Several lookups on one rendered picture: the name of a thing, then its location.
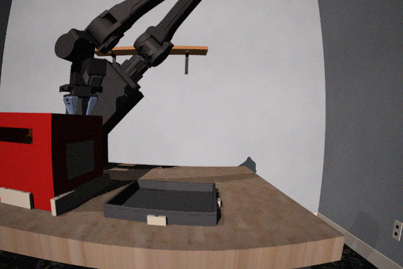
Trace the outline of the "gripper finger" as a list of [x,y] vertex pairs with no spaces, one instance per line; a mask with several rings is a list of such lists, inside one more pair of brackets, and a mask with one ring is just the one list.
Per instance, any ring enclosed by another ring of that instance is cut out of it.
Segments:
[[98,97],[89,97],[89,98],[84,98],[82,99],[82,115],[90,115],[96,102],[98,100]]
[[[76,115],[78,96],[66,96],[63,98],[63,101],[64,101],[68,114]],[[70,105],[70,103],[71,103],[71,105]],[[72,111],[71,111],[71,109],[72,109]]]

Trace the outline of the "orange bottle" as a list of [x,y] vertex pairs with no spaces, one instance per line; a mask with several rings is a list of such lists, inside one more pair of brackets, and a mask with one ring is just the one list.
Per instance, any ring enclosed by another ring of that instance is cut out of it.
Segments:
[[29,144],[29,143],[33,140],[32,130],[33,130],[33,129],[28,129],[28,135],[26,135],[26,136],[22,139],[21,143]]

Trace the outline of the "red crate with dividers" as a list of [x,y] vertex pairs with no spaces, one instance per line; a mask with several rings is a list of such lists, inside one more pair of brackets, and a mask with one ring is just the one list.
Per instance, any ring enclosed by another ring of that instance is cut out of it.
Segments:
[[0,187],[51,212],[50,199],[103,175],[102,129],[103,116],[0,112]]

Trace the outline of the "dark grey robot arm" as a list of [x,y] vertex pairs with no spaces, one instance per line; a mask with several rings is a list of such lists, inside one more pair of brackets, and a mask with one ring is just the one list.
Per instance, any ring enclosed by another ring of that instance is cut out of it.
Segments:
[[[102,12],[84,31],[72,28],[61,35],[55,43],[56,56],[75,62],[71,65],[69,84],[101,86],[107,59],[94,58],[95,48],[102,54],[112,50],[140,17],[163,1],[125,0]],[[120,67],[117,62],[112,64],[134,90],[141,88],[137,82],[148,68],[158,66],[168,57],[174,47],[170,42],[174,33],[201,1],[178,0],[157,26],[148,27],[136,39],[133,47],[137,55],[126,59]]]

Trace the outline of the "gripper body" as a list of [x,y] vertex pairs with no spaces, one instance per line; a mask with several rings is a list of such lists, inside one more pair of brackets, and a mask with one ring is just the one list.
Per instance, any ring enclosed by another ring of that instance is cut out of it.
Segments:
[[[69,90],[67,90],[69,89]],[[96,92],[102,93],[103,87],[92,87],[87,85],[77,85],[77,84],[65,84],[60,86],[59,92],[70,92],[70,94],[65,94],[66,96],[78,96],[78,98],[89,98],[98,97]]]

